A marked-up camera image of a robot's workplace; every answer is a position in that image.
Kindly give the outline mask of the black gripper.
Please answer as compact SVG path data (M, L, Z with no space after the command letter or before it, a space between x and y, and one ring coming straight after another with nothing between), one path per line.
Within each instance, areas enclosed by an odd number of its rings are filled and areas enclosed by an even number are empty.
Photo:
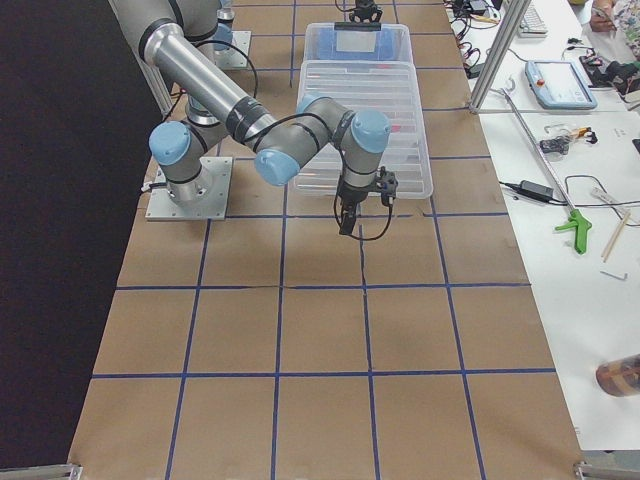
M349 167L343 168L337 187L337 194L342 200L338 217L340 235L349 236L353 233L357 220L357 204L363 202L370 193L380 195L376 185L379 169L361 174Z
M379 23L382 9L374 0L356 0L348 10L349 21L354 23Z

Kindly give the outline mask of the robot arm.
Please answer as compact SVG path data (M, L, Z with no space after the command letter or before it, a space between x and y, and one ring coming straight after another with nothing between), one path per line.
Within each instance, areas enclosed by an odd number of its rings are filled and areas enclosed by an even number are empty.
M203 196L213 180L201 156L226 136L250 148L254 165L269 184L283 186L326 145L341 157L333 201L339 232L351 236L358 206L370 193L393 207L397 181L381 166L391 133L375 110L353 111L326 96L307 95L295 114L281 120L238 86L202 53L200 43L230 28L221 13L227 1L117 1L116 18L136 57L157 68L189 96L187 115L163 122L149 146L175 202Z
M333 29L337 31L376 32L381 29L380 20L383 10L375 1L356 1L351 8L342 8L335 1L335 7L342 13L348 14L348 21L335 22ZM219 41L222 51L231 48L233 37L233 22L235 12L232 1L221 1L217 10L217 23L209 32L200 36L187 36L187 40L195 46L204 45L207 41Z

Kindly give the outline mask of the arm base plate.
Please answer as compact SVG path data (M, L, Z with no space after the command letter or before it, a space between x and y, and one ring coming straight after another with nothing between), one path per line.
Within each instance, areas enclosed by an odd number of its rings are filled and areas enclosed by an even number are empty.
M213 37L214 61L222 70L246 70L249 68L251 32L232 30L230 34L218 33Z
M227 213L232 157L201 157L201 170L194 180L178 184L169 182L161 168L146 210L149 221L224 220Z

